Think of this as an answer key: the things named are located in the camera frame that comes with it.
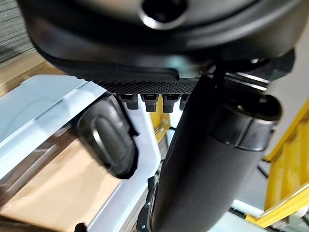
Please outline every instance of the mesh grille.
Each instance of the mesh grille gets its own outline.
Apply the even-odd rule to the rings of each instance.
[[[180,94],[191,93],[196,80],[179,82],[96,82],[112,93],[121,94]]]

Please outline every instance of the cardboard sheet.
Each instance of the cardboard sheet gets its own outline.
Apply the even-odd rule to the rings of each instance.
[[[55,231],[73,232],[77,223],[91,221],[119,183],[75,140],[30,180],[0,214]]]

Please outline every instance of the yellow metal railing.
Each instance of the yellow metal railing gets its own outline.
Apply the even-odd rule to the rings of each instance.
[[[156,140],[159,143],[170,128],[169,114],[163,113],[162,95],[159,96],[156,104],[156,112],[150,113],[150,118],[153,123]]]
[[[265,211],[246,217],[263,228],[309,205],[309,100],[265,159],[271,162]]]

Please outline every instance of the white wall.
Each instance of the white wall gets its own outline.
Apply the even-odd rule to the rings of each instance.
[[[296,62],[292,73],[271,83],[268,93],[280,100],[284,112],[267,153],[279,142],[309,98],[309,23],[296,46]]]

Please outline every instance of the gray fabric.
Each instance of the gray fabric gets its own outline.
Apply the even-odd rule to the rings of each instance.
[[[0,63],[34,50],[14,0],[0,0]]]

